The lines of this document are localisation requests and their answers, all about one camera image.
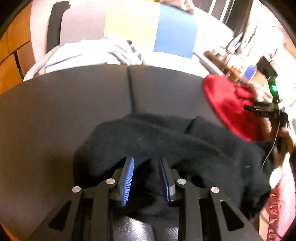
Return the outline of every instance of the wire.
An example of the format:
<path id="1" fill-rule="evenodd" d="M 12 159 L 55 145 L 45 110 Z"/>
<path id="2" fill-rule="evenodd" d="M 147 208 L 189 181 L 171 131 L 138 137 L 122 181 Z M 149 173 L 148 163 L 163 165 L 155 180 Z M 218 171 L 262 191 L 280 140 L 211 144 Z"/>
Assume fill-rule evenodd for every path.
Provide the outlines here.
<path id="1" fill-rule="evenodd" d="M 270 153 L 271 153 L 272 150 L 274 149 L 274 145 L 276 144 L 276 138 L 277 138 L 277 135 L 278 135 L 278 133 L 279 133 L 279 127 L 280 127 L 280 124 L 281 124 L 281 122 L 280 122 L 280 120 L 279 120 L 279 126 L 278 126 L 278 129 L 277 129 L 277 131 L 276 131 L 276 137 L 274 138 L 274 143 L 273 143 L 271 150 L 270 150 L 269 153 L 267 154 L 267 156 L 266 156 L 266 158 L 265 158 L 265 160 L 264 160 L 264 162 L 263 162 L 263 164 L 262 164 L 261 171 L 263 170 L 263 167 L 264 167 L 264 164 L 265 164 L 267 158 L 269 157 Z"/>

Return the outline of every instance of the green led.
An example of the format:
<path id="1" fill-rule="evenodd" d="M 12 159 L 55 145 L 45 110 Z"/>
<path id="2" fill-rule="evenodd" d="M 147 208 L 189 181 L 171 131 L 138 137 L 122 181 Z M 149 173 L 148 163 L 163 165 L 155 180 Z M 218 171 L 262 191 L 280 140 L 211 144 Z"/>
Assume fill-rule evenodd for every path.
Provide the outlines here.
<path id="1" fill-rule="evenodd" d="M 273 85 L 271 88 L 273 91 L 277 91 L 277 87 L 275 85 Z"/>

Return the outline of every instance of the silver screw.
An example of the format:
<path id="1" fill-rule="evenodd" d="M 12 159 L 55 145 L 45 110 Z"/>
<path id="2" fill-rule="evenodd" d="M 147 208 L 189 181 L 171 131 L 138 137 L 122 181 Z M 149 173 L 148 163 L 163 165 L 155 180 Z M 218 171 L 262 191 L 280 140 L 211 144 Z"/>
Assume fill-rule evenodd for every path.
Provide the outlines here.
<path id="1" fill-rule="evenodd" d="M 211 188 L 211 191 L 212 191 L 213 193 L 218 193 L 218 192 L 220 192 L 220 189 L 217 188 L 217 187 L 212 187 L 212 188 Z"/>
<path id="2" fill-rule="evenodd" d="M 111 185 L 111 184 L 115 183 L 115 180 L 113 178 L 109 178 L 109 179 L 106 180 L 106 183 Z"/>
<path id="3" fill-rule="evenodd" d="M 177 183 L 179 183 L 180 185 L 185 185 L 186 184 L 186 180 L 183 178 L 180 178 L 177 180 Z"/>
<path id="4" fill-rule="evenodd" d="M 75 186 L 75 187 L 73 187 L 72 188 L 72 192 L 80 192 L 81 191 L 81 187 L 79 187 L 79 186 Z"/>

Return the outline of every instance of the blue panel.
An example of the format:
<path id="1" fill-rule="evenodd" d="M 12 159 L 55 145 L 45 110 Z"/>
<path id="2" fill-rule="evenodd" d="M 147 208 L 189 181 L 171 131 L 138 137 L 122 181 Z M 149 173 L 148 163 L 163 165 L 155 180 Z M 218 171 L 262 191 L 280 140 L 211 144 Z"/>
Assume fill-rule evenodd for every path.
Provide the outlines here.
<path id="1" fill-rule="evenodd" d="M 196 34 L 197 21 L 191 14 L 161 4 L 154 44 L 155 52 L 191 58 Z"/>

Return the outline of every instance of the pink ruffled fabric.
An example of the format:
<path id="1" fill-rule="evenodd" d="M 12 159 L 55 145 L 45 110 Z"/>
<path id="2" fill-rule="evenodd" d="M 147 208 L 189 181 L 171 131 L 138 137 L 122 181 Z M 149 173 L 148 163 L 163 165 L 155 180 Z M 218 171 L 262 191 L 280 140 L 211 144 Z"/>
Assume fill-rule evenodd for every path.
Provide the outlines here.
<path id="1" fill-rule="evenodd" d="M 271 191 L 265 208 L 270 217 L 266 241 L 280 241 L 296 213 L 295 182 L 289 160 L 284 161 L 281 180 Z"/>

